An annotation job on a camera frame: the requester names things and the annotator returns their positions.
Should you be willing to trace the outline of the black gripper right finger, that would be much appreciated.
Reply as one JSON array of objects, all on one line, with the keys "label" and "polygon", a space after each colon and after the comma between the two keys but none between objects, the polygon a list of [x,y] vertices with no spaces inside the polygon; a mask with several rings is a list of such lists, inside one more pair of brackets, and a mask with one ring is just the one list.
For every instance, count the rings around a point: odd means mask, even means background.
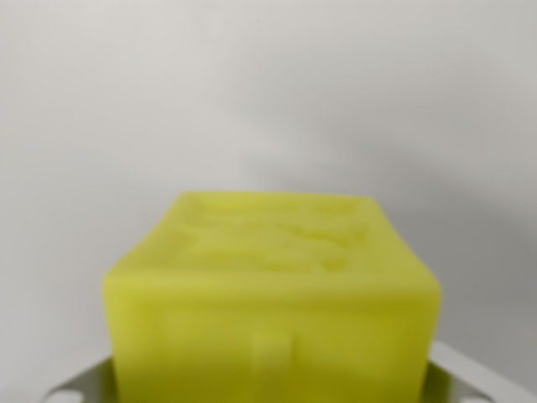
[{"label": "black gripper right finger", "polygon": [[435,341],[425,377],[425,402],[490,402],[490,375],[477,361]]}]

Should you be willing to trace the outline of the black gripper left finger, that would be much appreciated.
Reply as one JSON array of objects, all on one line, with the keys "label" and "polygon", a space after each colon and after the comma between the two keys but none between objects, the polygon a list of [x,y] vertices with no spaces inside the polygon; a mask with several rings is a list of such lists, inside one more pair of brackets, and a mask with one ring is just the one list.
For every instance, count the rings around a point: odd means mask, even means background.
[{"label": "black gripper left finger", "polygon": [[119,402],[112,359],[102,359],[44,395],[44,402]]}]

